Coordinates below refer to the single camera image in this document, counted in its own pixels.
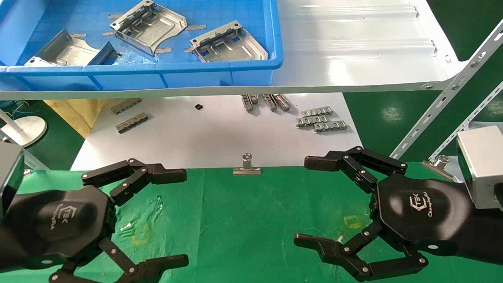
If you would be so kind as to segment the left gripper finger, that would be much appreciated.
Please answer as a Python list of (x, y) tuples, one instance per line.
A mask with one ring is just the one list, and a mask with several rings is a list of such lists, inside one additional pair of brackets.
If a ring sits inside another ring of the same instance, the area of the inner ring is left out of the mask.
[(187, 181), (185, 169), (166, 169), (160, 163), (145, 164), (137, 159), (128, 159), (84, 173), (83, 185), (97, 188), (120, 181), (110, 191), (115, 206), (124, 205), (129, 199), (149, 184), (174, 184)]

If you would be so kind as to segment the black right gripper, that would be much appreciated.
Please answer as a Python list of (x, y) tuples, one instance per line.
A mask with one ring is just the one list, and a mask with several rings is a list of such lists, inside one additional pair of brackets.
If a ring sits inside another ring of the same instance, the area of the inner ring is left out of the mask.
[[(440, 256), (463, 256), (473, 249), (470, 235), (473, 203), (462, 184), (404, 176), (408, 165), (356, 146), (325, 156), (307, 156), (304, 168), (343, 172), (363, 192), (375, 193), (376, 220), (345, 244), (333, 239), (297, 233), (294, 244), (315, 250), (320, 260), (345, 269), (359, 282), (416, 274), (429, 261), (418, 250)], [(367, 169), (389, 177), (378, 183)], [(381, 236), (404, 257), (367, 263), (358, 253)]]

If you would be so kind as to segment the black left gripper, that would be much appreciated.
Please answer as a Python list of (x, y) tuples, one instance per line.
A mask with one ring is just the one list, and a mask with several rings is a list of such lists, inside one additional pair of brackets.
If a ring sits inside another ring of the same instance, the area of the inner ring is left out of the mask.
[(1, 221), (2, 272), (46, 269), (64, 264), (50, 283), (95, 283), (74, 275), (106, 253), (122, 270), (117, 283), (158, 283), (162, 274), (186, 267), (186, 254), (134, 264), (112, 241), (117, 221), (109, 197), (92, 185), (16, 195)]

